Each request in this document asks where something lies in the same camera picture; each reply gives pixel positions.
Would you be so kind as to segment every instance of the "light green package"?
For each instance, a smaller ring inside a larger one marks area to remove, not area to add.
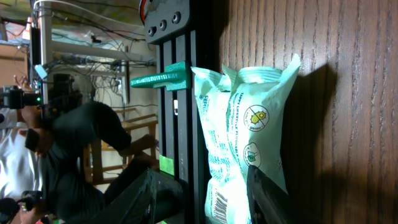
[[[212,178],[205,213],[212,223],[251,223],[248,165],[260,168],[286,192],[280,160],[283,109],[300,67],[249,67],[226,75],[192,67]]]

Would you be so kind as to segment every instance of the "black pants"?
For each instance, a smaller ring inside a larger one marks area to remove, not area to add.
[[[65,221],[92,217],[149,167],[133,160],[104,194],[77,171],[77,157],[96,138],[118,151],[131,143],[117,114],[102,103],[88,103],[62,115],[54,121],[52,131],[55,143],[42,163],[43,193],[48,211]]]

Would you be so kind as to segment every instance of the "wood grain surface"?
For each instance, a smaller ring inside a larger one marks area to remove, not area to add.
[[[282,159],[320,223],[398,223],[398,1],[214,1],[217,65],[285,68]]]

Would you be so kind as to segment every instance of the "white cable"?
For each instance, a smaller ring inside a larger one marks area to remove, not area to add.
[[[108,17],[104,17],[104,16],[99,15],[99,14],[97,14],[97,13],[95,13],[95,12],[92,12],[92,11],[90,11],[90,10],[88,10],[88,9],[85,9],[85,8],[83,8],[83,7],[77,6],[77,5],[72,4],[72,3],[69,3],[69,2],[64,2],[64,1],[58,1],[58,0],[37,0],[37,1],[35,2],[35,4],[33,5],[33,8],[35,9],[36,5],[37,5],[38,3],[40,3],[40,2],[57,2],[57,3],[61,3],[61,4],[67,4],[67,5],[69,5],[69,6],[76,7],[76,8],[78,8],[78,9],[81,9],[81,10],[83,10],[83,11],[89,12],[89,13],[91,13],[91,14],[93,14],[93,15],[96,15],[96,16],[98,16],[98,17],[100,17],[100,18],[103,18],[103,19],[106,19],[106,20],[109,20],[109,21],[112,21],[112,22],[118,22],[118,23],[120,23],[120,24],[128,25],[128,26],[141,27],[141,26],[139,26],[139,25],[128,24],[127,22],[121,22],[121,21],[117,21],[117,20],[114,20],[114,19],[111,19],[111,18],[108,18]]]

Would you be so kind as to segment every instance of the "barcode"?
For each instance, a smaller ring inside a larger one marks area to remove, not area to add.
[[[220,221],[222,224],[227,224],[226,222],[226,204],[228,200],[219,192],[216,192],[216,206],[214,207],[214,216],[216,220]]]

